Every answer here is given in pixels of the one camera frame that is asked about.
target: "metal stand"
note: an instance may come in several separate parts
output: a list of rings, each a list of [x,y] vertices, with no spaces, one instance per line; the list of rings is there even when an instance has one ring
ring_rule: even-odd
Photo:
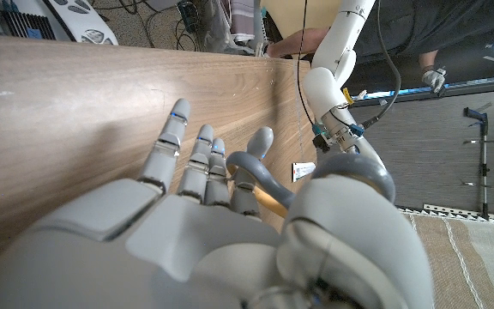
[[[489,119],[487,118],[487,113],[479,113],[466,107],[464,109],[464,116],[469,118],[474,118],[479,120],[479,134],[481,136],[481,167],[480,174],[483,179],[484,188],[484,201],[481,210],[481,216],[485,219],[489,219],[489,204],[487,203],[487,172],[489,168],[487,167],[487,143],[494,141],[487,141],[487,132],[489,130]]]

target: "wooden table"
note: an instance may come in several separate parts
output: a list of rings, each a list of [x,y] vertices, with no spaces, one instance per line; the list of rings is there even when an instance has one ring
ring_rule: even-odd
[[[279,59],[0,37],[0,251],[59,205],[135,178],[178,98],[192,110],[173,190],[211,124],[228,154],[259,127],[274,129],[263,162],[296,191],[291,163],[316,161],[316,151],[294,72]]]

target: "person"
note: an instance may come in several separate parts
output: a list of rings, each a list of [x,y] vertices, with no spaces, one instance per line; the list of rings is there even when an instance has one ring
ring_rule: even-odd
[[[381,31],[390,55],[419,55],[422,82],[439,92],[445,83],[444,71],[435,68],[440,49],[467,36],[494,29],[494,0],[381,0]],[[280,58],[315,52],[329,28],[307,28],[274,44],[262,47],[266,57]],[[377,34],[375,4],[353,47],[358,62],[382,58]]]

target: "robot finger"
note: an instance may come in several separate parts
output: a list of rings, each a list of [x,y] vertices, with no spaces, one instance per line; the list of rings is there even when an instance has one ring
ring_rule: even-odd
[[[177,194],[191,197],[198,203],[203,203],[205,187],[208,181],[209,158],[213,147],[213,127],[205,124],[199,130],[197,139],[190,155],[190,160],[184,168],[184,173],[178,185]]]
[[[226,159],[224,158],[224,142],[216,138],[209,158],[207,187],[204,203],[207,206],[223,206],[230,208],[230,194],[226,177]]]
[[[179,99],[154,143],[152,152],[144,162],[139,181],[155,185],[163,193],[168,192],[189,116],[190,103],[185,99]]]
[[[253,134],[247,143],[246,152],[260,160],[264,158],[273,141],[274,133],[272,129],[262,127]],[[240,168],[234,173],[233,179],[234,191],[232,193],[231,210],[260,220],[258,203],[253,191],[256,180]]]

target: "black device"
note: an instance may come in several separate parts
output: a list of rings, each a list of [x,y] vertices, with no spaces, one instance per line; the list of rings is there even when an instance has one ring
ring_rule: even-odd
[[[199,25],[199,15],[196,6],[187,0],[182,0],[177,3],[177,9],[182,16],[184,26],[188,33],[195,33]]]
[[[0,10],[0,24],[7,35],[30,39],[56,39],[44,16]]]

